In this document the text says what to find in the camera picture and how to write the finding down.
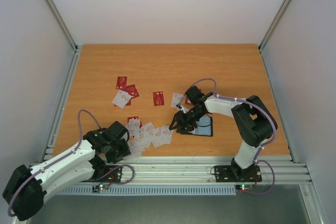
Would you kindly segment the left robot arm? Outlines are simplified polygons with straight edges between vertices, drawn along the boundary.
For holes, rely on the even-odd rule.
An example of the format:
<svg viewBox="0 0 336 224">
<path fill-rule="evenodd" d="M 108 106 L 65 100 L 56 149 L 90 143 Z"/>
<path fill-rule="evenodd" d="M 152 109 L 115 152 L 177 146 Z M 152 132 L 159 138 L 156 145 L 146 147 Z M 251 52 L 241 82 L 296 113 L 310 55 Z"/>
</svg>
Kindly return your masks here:
<svg viewBox="0 0 336 224">
<path fill-rule="evenodd" d="M 102 189 L 120 184 L 123 167 L 117 163 L 131 154 L 129 138 L 127 128 L 115 121 L 108 128 L 89 131 L 50 160 L 18 166 L 2 193 L 8 215 L 25 221 L 55 194 L 79 182 L 100 182 Z"/>
</svg>

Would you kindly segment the white floral card left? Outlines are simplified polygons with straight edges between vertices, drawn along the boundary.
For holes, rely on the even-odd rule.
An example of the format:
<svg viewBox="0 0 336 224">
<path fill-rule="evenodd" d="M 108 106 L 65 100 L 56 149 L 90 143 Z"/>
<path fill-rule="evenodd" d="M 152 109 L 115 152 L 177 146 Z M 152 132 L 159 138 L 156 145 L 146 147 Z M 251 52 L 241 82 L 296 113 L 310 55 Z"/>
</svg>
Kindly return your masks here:
<svg viewBox="0 0 336 224">
<path fill-rule="evenodd" d="M 131 100 L 132 96 L 129 95 L 127 92 L 119 90 L 112 100 L 112 103 L 119 108 L 123 109 L 126 104 Z"/>
</svg>

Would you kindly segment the right frame post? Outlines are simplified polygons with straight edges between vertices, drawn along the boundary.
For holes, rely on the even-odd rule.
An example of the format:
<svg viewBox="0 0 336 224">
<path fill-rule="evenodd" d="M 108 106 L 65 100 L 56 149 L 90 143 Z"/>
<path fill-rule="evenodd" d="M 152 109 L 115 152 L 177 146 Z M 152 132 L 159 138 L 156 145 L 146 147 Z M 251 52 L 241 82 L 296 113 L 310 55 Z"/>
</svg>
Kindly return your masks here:
<svg viewBox="0 0 336 224">
<path fill-rule="evenodd" d="M 263 49 L 267 45 L 268 41 L 270 40 L 272 34 L 274 33 L 275 29 L 277 28 L 278 24 L 280 23 L 282 17 L 286 13 L 290 3 L 293 0 L 283 0 L 280 4 L 280 7 L 278 8 L 272 22 L 270 23 L 270 26 L 268 27 L 263 39 L 261 40 L 258 49 L 259 52 L 262 53 Z"/>
</svg>

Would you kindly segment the red card far left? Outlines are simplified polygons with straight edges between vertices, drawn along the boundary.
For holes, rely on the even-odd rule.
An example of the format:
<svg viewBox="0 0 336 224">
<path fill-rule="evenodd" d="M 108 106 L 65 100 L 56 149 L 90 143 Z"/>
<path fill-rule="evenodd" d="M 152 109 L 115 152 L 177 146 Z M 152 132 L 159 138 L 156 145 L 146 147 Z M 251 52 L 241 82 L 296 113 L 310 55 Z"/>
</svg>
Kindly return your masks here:
<svg viewBox="0 0 336 224">
<path fill-rule="evenodd" d="M 126 76 L 118 76 L 116 82 L 116 89 L 125 89 L 127 86 L 127 77 Z"/>
</svg>

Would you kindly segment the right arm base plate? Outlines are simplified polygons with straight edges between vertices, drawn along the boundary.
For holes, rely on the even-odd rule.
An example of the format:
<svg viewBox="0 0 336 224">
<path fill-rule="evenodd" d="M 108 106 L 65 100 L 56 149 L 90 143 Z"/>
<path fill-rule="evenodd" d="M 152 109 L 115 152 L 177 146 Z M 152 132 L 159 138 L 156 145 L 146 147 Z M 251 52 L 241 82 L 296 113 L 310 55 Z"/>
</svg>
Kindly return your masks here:
<svg viewBox="0 0 336 224">
<path fill-rule="evenodd" d="M 230 165 L 216 165 L 211 169 L 217 183 L 252 183 L 262 182 L 259 166 L 251 165 L 247 169 Z"/>
</svg>

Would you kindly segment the left controller board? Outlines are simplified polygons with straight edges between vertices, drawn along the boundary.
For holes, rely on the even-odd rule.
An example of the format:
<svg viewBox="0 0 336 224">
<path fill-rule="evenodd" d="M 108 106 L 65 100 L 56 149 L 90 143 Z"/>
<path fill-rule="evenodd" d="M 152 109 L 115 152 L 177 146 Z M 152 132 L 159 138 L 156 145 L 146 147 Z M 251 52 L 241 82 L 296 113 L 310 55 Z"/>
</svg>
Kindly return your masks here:
<svg viewBox="0 0 336 224">
<path fill-rule="evenodd" d="M 109 188 L 108 184 L 99 184 L 99 185 L 93 185 L 92 186 L 92 193 L 101 193 L 104 190 L 107 190 Z"/>
</svg>

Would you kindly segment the left frame post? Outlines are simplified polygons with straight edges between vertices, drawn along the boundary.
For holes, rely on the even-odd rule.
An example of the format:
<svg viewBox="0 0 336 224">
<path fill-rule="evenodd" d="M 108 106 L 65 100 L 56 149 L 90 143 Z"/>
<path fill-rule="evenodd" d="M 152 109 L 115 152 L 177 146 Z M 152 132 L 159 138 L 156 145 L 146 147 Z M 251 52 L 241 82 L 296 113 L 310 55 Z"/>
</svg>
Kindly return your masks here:
<svg viewBox="0 0 336 224">
<path fill-rule="evenodd" d="M 64 33 L 65 37 L 67 38 L 72 50 L 74 52 L 76 52 L 77 49 L 78 49 L 78 46 L 75 43 L 75 40 L 73 39 L 73 37 L 72 37 L 66 23 L 64 22 L 58 8 L 56 7 L 55 2 L 53 0 L 45 0 L 45 1 L 47 3 L 51 13 L 53 14 L 54 18 L 56 19 L 58 25 L 60 26 L 62 32 Z"/>
</svg>

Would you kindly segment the white floral card centre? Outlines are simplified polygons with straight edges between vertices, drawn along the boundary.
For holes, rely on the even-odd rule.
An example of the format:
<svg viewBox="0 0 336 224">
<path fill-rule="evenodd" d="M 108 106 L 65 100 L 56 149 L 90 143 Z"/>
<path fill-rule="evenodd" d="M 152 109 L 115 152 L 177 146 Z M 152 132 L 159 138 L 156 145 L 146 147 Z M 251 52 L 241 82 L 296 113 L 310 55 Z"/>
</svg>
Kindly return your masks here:
<svg viewBox="0 0 336 224">
<path fill-rule="evenodd" d="M 178 103 L 179 97 L 181 95 L 182 94 L 179 94 L 179 93 L 173 93 L 173 95 L 172 95 L 172 101 L 171 101 L 171 107 L 172 108 L 176 108 L 176 104 Z"/>
</svg>

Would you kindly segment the controller board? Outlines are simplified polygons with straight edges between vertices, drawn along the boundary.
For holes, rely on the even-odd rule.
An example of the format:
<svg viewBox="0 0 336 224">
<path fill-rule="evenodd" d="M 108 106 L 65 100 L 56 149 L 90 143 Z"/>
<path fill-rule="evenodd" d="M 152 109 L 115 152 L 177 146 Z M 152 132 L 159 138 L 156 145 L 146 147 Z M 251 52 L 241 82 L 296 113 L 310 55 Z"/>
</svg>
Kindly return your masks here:
<svg viewBox="0 0 336 224">
<path fill-rule="evenodd" d="M 257 186 L 257 184 L 240 184 L 236 185 L 236 189 L 239 191 L 252 190 Z"/>
<path fill-rule="evenodd" d="M 99 184 L 99 185 L 93 185 L 92 186 L 92 193 L 101 193 L 104 190 L 107 190 L 109 188 L 108 184 Z"/>
</svg>

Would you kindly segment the red card under pile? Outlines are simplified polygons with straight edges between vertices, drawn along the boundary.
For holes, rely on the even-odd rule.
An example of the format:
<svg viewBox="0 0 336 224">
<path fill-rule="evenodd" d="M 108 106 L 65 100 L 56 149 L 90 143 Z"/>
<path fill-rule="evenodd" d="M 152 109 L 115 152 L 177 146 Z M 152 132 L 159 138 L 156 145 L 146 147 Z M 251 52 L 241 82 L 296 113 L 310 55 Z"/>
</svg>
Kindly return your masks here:
<svg viewBox="0 0 336 224">
<path fill-rule="evenodd" d="M 132 116 L 132 117 L 128 117 L 127 120 L 128 120 L 128 123 L 131 121 L 131 120 L 138 120 L 139 117 L 138 116 Z"/>
</svg>

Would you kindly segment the right controller board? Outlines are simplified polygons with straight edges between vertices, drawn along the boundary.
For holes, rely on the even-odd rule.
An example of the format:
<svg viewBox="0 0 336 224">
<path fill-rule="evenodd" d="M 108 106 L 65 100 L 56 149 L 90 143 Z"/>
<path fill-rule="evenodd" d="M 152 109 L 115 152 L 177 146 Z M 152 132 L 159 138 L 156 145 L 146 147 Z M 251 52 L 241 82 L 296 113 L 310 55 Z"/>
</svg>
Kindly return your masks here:
<svg viewBox="0 0 336 224">
<path fill-rule="evenodd" d="M 257 184 L 240 184 L 236 185 L 236 189 L 239 191 L 252 190 L 257 186 Z"/>
</svg>

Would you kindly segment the red card centre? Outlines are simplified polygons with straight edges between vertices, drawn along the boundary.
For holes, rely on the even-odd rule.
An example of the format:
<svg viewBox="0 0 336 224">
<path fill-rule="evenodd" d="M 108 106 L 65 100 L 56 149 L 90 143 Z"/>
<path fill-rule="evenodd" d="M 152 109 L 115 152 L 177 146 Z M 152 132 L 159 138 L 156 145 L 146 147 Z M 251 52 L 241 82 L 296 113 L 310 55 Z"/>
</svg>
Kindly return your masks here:
<svg viewBox="0 0 336 224">
<path fill-rule="evenodd" d="M 153 92 L 153 104 L 154 106 L 164 105 L 164 94 L 163 91 Z"/>
</svg>

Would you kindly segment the frame post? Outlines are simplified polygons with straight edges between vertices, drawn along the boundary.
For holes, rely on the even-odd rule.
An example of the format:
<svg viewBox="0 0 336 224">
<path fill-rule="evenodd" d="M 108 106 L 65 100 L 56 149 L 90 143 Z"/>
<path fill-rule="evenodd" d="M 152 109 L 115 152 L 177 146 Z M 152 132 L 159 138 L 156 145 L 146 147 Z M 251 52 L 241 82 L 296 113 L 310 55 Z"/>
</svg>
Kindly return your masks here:
<svg viewBox="0 0 336 224">
<path fill-rule="evenodd" d="M 278 8 L 272 22 L 270 23 L 270 26 L 268 27 L 263 39 L 261 40 L 258 49 L 259 52 L 262 53 L 263 49 L 267 45 L 268 41 L 270 40 L 272 34 L 274 33 L 275 29 L 277 28 L 278 24 L 280 23 L 282 17 L 286 13 L 290 3 L 293 0 L 283 0 L 280 4 L 280 7 Z"/>
<path fill-rule="evenodd" d="M 74 52 L 76 52 L 77 49 L 78 49 L 78 46 L 75 43 L 75 40 L 73 39 L 73 37 L 72 37 L 66 23 L 64 22 L 58 8 L 56 7 L 55 2 L 53 0 L 45 0 L 45 1 L 47 3 L 51 13 L 53 14 L 54 18 L 56 19 L 58 25 L 60 26 L 62 32 L 64 33 L 65 37 L 67 38 L 72 50 Z"/>
</svg>

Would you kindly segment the black leather card holder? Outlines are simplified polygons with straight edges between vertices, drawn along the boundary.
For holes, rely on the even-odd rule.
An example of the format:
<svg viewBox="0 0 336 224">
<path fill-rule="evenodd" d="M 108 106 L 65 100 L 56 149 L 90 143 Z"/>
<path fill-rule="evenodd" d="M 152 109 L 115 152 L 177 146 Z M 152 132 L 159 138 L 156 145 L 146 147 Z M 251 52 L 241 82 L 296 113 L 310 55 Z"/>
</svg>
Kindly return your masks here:
<svg viewBox="0 0 336 224">
<path fill-rule="evenodd" d="M 213 136 L 213 118 L 211 116 L 203 116 L 198 122 L 196 122 L 197 128 L 191 132 L 182 133 L 184 135 L 196 135 L 196 136 Z"/>
</svg>

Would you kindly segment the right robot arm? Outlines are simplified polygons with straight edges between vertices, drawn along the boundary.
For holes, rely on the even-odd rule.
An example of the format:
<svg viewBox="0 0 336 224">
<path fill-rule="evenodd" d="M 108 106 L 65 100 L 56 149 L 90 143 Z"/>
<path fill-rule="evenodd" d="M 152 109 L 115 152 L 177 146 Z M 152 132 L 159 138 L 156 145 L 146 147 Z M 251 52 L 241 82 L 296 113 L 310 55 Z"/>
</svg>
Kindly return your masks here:
<svg viewBox="0 0 336 224">
<path fill-rule="evenodd" d="M 235 120 L 242 143 L 231 161 L 230 173 L 239 181 L 249 176 L 257 156 L 267 142 L 276 137 L 278 125 L 261 99 L 252 95 L 246 99 L 223 97 L 212 92 L 202 93 L 197 86 L 190 87 L 186 96 L 193 107 L 187 110 L 181 105 L 169 126 L 178 134 L 190 133 L 206 114 L 221 114 Z"/>
</svg>

